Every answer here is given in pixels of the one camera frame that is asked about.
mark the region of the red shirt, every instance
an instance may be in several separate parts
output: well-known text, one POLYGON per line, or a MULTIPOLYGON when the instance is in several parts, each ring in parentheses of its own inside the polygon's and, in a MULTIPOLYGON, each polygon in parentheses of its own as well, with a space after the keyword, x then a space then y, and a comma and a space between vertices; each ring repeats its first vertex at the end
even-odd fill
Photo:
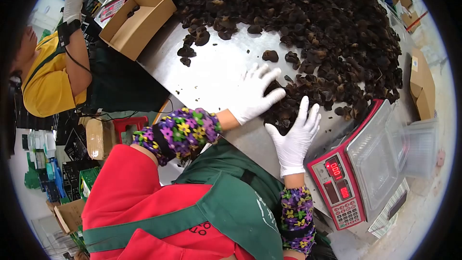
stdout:
MULTIPOLYGON (((177 211, 194 205, 210 188, 211 185, 202 184, 161 187, 153 160, 119 144, 112 149, 91 189, 82 213, 83 228, 122 224, 177 211)), ((126 248, 91 253, 91 260, 218 260, 233 254, 238 260, 254 259, 205 222, 163 239, 137 229, 126 248)))

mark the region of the keypad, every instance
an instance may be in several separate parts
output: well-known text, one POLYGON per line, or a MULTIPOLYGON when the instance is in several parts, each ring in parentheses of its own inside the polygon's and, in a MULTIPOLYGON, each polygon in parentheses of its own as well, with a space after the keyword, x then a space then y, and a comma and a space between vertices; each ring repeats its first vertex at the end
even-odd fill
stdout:
POLYGON ((347 228, 360 221, 356 200, 334 207, 335 219, 339 228, 347 228))

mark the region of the digital scale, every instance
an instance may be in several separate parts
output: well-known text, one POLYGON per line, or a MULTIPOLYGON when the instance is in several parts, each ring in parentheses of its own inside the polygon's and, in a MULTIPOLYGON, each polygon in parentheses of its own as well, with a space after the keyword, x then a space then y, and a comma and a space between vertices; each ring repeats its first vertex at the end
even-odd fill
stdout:
POLYGON ((388 100, 373 100, 364 121, 307 163, 338 230, 373 221, 404 178, 408 141, 388 100))
POLYGON ((126 0, 114 0, 105 5, 104 8, 101 10, 101 22, 105 21, 108 18, 111 18, 114 14, 116 14, 116 12, 119 11, 119 9, 122 7, 125 1, 126 0))

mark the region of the red stool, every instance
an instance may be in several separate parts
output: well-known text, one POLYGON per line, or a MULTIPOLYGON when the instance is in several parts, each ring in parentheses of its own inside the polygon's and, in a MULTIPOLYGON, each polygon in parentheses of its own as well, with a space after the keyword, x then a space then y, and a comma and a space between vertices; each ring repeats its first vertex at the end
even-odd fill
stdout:
POLYGON ((143 126, 148 122, 147 116, 136 117, 136 118, 117 118, 112 121, 114 124, 114 130, 117 136, 119 136, 119 143, 122 143, 123 131, 127 131, 127 126, 135 124, 137 130, 142 130, 143 126))

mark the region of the purple floral sleeve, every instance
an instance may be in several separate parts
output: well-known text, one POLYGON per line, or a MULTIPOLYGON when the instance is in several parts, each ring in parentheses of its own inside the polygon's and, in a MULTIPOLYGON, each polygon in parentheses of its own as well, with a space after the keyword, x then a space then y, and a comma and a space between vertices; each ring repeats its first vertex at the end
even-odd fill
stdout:
POLYGON ((281 238, 284 250, 295 250, 308 256, 311 247, 315 243, 316 234, 313 221, 313 199, 309 189, 287 189, 281 192, 281 238), (290 237, 292 231, 303 230, 303 235, 290 237))
POLYGON ((133 133, 133 143, 151 151, 165 166, 170 157, 166 156, 172 151, 177 158, 187 158, 192 151, 201 150, 206 143, 215 144, 221 132, 221 125, 215 113, 208 113, 202 108, 195 110, 184 107, 161 118, 153 126, 133 133), (155 130, 159 129, 163 138, 156 137, 155 130), (170 151, 162 151, 161 141, 166 141, 170 151))

